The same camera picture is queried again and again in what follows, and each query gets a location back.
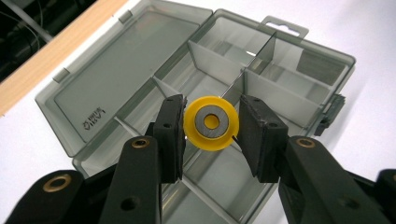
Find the white background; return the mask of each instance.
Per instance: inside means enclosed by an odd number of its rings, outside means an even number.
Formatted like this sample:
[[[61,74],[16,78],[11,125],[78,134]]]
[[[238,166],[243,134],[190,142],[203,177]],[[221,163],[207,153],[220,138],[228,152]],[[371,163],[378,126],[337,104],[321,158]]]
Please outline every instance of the white background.
[[[395,1],[178,2],[225,8],[255,21],[272,15],[308,28],[305,39],[354,56],[356,70],[341,91],[346,105],[318,140],[345,169],[366,178],[375,180],[380,170],[396,168]],[[51,76],[0,118],[0,222],[37,179],[56,170],[74,169],[35,103]],[[287,222],[276,195],[257,223]]]

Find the plastic storage box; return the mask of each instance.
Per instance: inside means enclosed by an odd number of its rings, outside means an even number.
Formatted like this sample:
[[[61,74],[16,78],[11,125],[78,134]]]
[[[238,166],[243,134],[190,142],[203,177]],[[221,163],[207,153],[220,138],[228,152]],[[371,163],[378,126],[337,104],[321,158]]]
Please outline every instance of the plastic storage box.
[[[142,1],[63,69],[36,100],[76,169],[94,175],[145,133],[165,97],[217,95],[238,108],[241,93],[264,100],[311,135],[343,104],[337,93],[355,60],[304,40],[307,30],[267,17]],[[268,24],[287,25],[298,35]],[[187,143],[183,180],[163,186],[167,223],[250,223],[276,185],[251,176],[240,148],[208,152]]]

